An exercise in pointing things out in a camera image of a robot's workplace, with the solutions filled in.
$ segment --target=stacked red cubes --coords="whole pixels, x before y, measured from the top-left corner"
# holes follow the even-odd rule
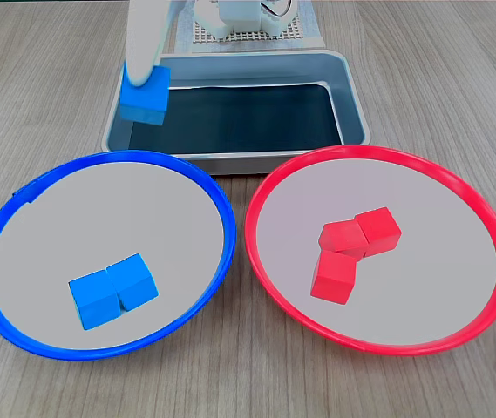
[[[402,233],[386,207],[326,224],[319,238],[311,295],[345,305],[356,282],[357,262],[397,247]]]

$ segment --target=wooden table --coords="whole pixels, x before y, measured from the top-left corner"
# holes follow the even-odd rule
[[[372,143],[444,165],[496,210],[496,2],[315,8],[328,48],[349,59]],[[43,172],[100,151],[126,13],[120,2],[0,3],[0,208]],[[240,233],[261,180],[219,179]],[[50,361],[0,336],[5,416],[496,417],[496,324],[427,358],[360,354],[287,317],[240,239],[205,309],[136,353]]]

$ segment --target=metal tray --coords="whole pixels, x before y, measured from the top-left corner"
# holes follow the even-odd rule
[[[169,67],[172,72],[171,89],[319,84],[329,92],[342,145],[367,145],[370,142],[368,126],[346,59],[336,52],[165,55],[160,65]],[[102,144],[105,152],[130,149],[133,122],[119,115],[119,90],[120,85],[116,89],[105,129]],[[182,153],[174,156],[199,166],[211,175],[266,174],[288,159],[308,151],[311,150]]]

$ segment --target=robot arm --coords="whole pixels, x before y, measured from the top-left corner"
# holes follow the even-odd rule
[[[132,85],[143,85],[159,64],[166,35],[184,5],[184,1],[129,0],[126,66]]]
[[[140,87],[159,64],[172,21],[185,0],[129,0],[126,65],[129,81]],[[276,37],[296,16],[297,0],[198,0],[194,14],[215,37],[232,31],[264,30]]]

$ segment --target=blue cube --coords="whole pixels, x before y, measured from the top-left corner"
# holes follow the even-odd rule
[[[70,281],[83,329],[98,327],[121,315],[118,295],[106,270]]]
[[[170,69],[156,66],[145,84],[130,83],[124,66],[119,93],[119,114],[123,119],[142,124],[162,125],[170,95]]]
[[[139,254],[106,268],[106,271],[126,311],[140,307],[159,295],[153,276]]]

